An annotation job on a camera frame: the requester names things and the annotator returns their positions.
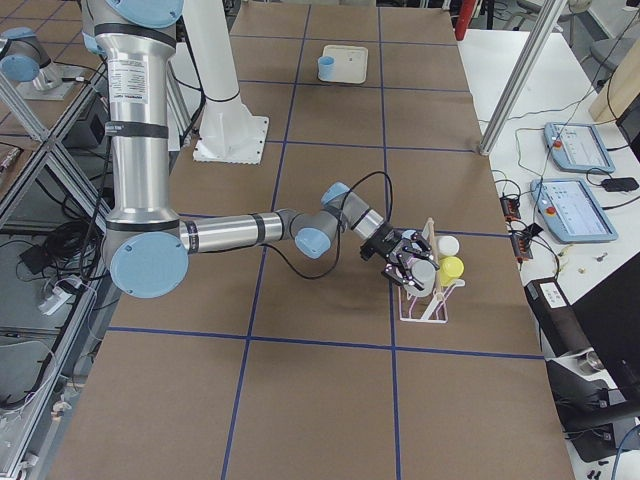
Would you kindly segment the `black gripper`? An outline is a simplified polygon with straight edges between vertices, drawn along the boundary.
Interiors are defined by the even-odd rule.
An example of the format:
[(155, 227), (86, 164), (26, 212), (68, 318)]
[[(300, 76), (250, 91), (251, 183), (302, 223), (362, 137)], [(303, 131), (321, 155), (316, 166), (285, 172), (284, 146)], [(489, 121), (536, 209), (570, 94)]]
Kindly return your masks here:
[(413, 284), (410, 268), (416, 260), (432, 263), (430, 244), (420, 231), (406, 230), (401, 234), (389, 223), (380, 225), (360, 247), (360, 256), (364, 261), (374, 254), (387, 262), (382, 275), (403, 288)]

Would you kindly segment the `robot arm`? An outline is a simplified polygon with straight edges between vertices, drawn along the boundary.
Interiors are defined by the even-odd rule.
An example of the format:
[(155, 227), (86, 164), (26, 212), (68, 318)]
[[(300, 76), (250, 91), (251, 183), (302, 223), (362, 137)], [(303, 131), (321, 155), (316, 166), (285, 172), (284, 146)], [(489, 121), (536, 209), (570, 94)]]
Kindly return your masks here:
[(30, 82), (51, 64), (51, 58), (28, 27), (1, 33), (1, 72), (10, 80)]
[(199, 161), (256, 164), (269, 121), (241, 99), (223, 5), (218, 1), (85, 1), (86, 45), (107, 60), (115, 205), (102, 254), (115, 285), (155, 298), (185, 278), (189, 258), (292, 240), (316, 259), (345, 230), (362, 240), (364, 258), (380, 256), (384, 275), (414, 295), (435, 285), (437, 257), (419, 233), (402, 234), (355, 191), (336, 183), (321, 210), (181, 220), (169, 200), (167, 80), (183, 21), (205, 95)]

